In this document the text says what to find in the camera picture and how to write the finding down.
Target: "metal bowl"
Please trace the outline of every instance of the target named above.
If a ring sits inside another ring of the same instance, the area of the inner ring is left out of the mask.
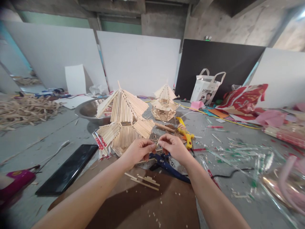
[[[96,118],[96,112],[98,110],[98,105],[101,104],[104,99],[93,99],[87,102],[84,102],[78,105],[75,108],[75,114],[80,118],[85,118],[89,122],[98,125],[104,126],[110,124],[111,116]]]

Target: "white tote bag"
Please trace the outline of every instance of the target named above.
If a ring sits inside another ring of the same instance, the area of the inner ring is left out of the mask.
[[[221,82],[215,81],[216,76],[220,74],[223,74]],[[220,72],[215,76],[210,76],[210,71],[207,68],[204,68],[200,75],[197,76],[191,102],[202,101],[204,105],[210,105],[225,76],[225,72]]]

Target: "person's left hand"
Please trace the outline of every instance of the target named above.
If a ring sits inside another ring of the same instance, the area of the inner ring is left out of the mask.
[[[132,169],[141,159],[148,161],[149,153],[156,153],[156,144],[149,139],[136,139],[123,153],[121,160],[128,170]]]

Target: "popsicle stick pagoda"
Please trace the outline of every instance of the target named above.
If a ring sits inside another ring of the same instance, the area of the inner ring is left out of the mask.
[[[167,84],[156,91],[155,96],[157,100],[151,102],[152,115],[156,120],[171,120],[175,116],[178,108],[178,105],[173,102],[173,99],[177,98],[177,96]]]
[[[149,107],[147,103],[119,86],[98,106],[96,117],[100,117],[108,107],[112,107],[111,124],[101,126],[97,131],[104,146],[103,155],[107,154],[107,148],[111,146],[121,156],[135,139],[149,138],[155,124],[153,120],[142,117]]]

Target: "black phone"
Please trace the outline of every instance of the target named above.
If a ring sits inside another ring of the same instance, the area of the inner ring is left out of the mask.
[[[81,145],[35,192],[37,196],[58,196],[69,188],[92,158],[98,145]]]

